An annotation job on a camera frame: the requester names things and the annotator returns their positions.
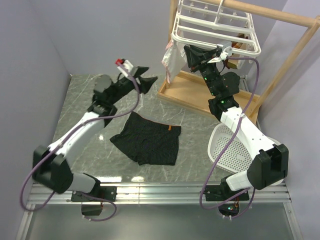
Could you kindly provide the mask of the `white plastic clip hanger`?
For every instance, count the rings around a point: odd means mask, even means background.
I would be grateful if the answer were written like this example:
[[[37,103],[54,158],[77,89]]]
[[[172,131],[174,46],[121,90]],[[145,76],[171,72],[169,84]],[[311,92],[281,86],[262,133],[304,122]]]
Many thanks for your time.
[[[261,53],[253,17],[248,12],[223,6],[223,1],[172,0],[168,42],[216,49],[222,41],[232,42],[235,57],[256,58]]]

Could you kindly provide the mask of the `black striped underwear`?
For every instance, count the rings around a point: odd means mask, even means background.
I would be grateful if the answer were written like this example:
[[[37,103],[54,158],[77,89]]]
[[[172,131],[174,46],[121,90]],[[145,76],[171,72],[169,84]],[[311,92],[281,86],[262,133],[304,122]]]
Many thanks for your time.
[[[140,166],[174,166],[181,131],[179,125],[154,122],[132,112],[122,131],[111,137],[110,142]]]

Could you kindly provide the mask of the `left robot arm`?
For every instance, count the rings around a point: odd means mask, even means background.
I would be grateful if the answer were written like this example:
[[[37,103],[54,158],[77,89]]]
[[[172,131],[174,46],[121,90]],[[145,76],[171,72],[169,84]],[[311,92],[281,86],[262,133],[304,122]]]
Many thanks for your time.
[[[135,90],[147,94],[158,79],[142,77],[148,67],[119,68],[122,78],[113,82],[103,74],[95,80],[92,103],[80,121],[63,137],[49,146],[36,148],[33,152],[32,179],[57,194],[66,191],[83,192],[89,201],[96,201],[101,195],[101,182],[86,173],[72,172],[73,161],[92,137],[117,117],[115,103]]]

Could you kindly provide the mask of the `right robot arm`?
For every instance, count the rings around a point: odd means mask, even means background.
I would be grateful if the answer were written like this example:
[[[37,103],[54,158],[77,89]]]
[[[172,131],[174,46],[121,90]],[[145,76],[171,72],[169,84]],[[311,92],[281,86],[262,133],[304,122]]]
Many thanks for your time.
[[[234,95],[238,94],[240,76],[234,72],[221,74],[216,64],[229,56],[231,48],[206,50],[194,45],[184,46],[187,65],[191,72],[200,72],[209,92],[211,114],[232,132],[246,148],[252,163],[247,170],[221,180],[219,194],[224,200],[233,199],[238,192],[255,188],[262,190],[281,183],[288,175],[289,150],[284,144],[276,144],[265,136],[246,116]]]

